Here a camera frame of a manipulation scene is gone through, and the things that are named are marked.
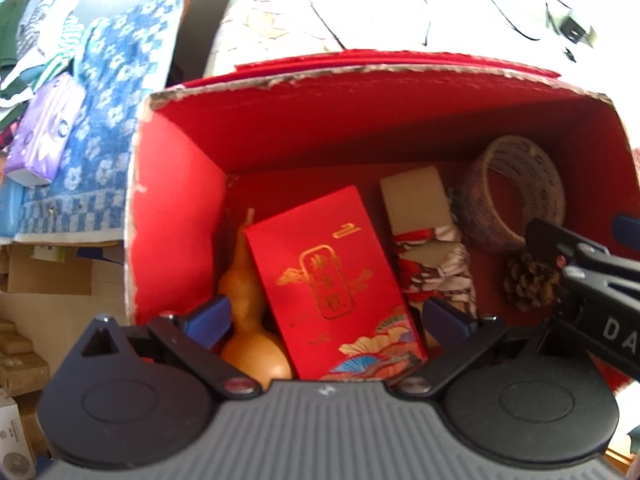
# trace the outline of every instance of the tape roll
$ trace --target tape roll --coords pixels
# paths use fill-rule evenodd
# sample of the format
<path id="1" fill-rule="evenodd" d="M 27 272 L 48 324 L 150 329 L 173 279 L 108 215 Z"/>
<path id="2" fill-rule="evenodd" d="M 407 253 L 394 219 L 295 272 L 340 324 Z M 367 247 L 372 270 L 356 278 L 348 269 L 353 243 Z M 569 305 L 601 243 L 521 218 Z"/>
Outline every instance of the tape roll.
<path id="1" fill-rule="evenodd" d="M 525 245 L 524 232 L 512 231 L 496 211 L 487 180 L 489 170 L 503 174 L 516 189 L 523 227 L 533 218 L 562 224 L 564 188 L 549 156 L 523 137 L 500 137 L 472 164 L 458 196 L 460 227 L 480 248 L 499 252 Z"/>

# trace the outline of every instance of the blue checkered cloth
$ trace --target blue checkered cloth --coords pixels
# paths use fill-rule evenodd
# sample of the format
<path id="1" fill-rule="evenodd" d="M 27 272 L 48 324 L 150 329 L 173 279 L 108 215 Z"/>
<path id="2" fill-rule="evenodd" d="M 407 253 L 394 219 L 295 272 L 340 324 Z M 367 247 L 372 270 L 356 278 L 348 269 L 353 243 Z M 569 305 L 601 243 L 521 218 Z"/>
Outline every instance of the blue checkered cloth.
<path id="1" fill-rule="evenodd" d="M 131 141 L 142 103 L 164 88 L 185 0 L 152 0 L 86 31 L 74 76 L 86 98 L 50 186 L 27 189 L 20 242 L 124 237 Z"/>

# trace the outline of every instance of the gourd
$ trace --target gourd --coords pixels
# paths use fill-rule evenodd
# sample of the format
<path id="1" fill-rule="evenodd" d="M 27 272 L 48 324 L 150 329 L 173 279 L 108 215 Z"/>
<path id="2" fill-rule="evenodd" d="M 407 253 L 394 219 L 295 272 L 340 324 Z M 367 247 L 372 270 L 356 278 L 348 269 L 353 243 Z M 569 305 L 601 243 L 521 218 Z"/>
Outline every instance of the gourd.
<path id="1" fill-rule="evenodd" d="M 290 379 L 292 372 L 282 341 L 262 326 L 267 299 L 244 234 L 253 220 L 249 209 L 238 228 L 231 266 L 218 282 L 218 293 L 231 302 L 234 329 L 220 357 L 267 389 L 274 379 Z"/>

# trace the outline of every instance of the red box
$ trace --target red box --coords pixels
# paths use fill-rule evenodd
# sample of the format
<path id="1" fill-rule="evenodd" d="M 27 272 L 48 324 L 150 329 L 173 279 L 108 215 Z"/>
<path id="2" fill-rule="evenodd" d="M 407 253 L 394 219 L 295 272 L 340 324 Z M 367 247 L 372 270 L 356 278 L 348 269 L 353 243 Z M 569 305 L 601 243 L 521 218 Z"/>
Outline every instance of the red box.
<path id="1" fill-rule="evenodd" d="M 388 379 L 424 359 L 355 186 L 246 236 L 300 379 Z"/>
<path id="2" fill-rule="evenodd" d="M 380 178 L 434 164 L 455 187 L 504 134 L 531 139 L 555 162 L 565 227 L 613 254 L 637 256 L 610 228 L 620 213 L 640 217 L 638 140 L 630 144 L 605 96 L 552 73 L 456 54 L 346 51 L 240 67 L 186 86 L 146 100 L 132 141 L 124 233 L 130 322 L 188 312 L 210 298 L 249 207 L 265 219 L 356 184 L 390 249 Z M 494 194 L 505 218 L 518 205 L 507 191 Z M 505 301 L 501 254 L 469 251 L 479 314 L 510 324 L 548 316 Z"/>

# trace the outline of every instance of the green cloth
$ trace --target green cloth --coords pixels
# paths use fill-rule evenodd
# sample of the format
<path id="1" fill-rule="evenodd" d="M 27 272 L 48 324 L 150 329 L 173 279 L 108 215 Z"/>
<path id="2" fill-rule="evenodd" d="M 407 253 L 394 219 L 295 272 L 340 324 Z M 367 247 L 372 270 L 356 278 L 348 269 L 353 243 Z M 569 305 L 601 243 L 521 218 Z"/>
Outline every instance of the green cloth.
<path id="1" fill-rule="evenodd" d="M 0 4 L 0 67 L 14 66 L 18 24 L 30 0 L 5 0 Z"/>
<path id="2" fill-rule="evenodd" d="M 27 109 L 27 103 L 18 103 L 15 105 L 7 115 L 0 119 L 0 132 L 4 132 L 4 129 L 16 119 L 22 117 L 24 111 Z"/>
<path id="3" fill-rule="evenodd" d="M 4 79 L 9 75 L 13 66 L 3 66 L 0 68 L 0 80 Z M 27 88 L 27 84 L 20 79 L 20 77 L 15 78 L 13 81 L 9 83 L 9 86 L 4 90 L 0 90 L 0 99 L 10 99 L 12 96 L 19 94 L 25 88 Z"/>

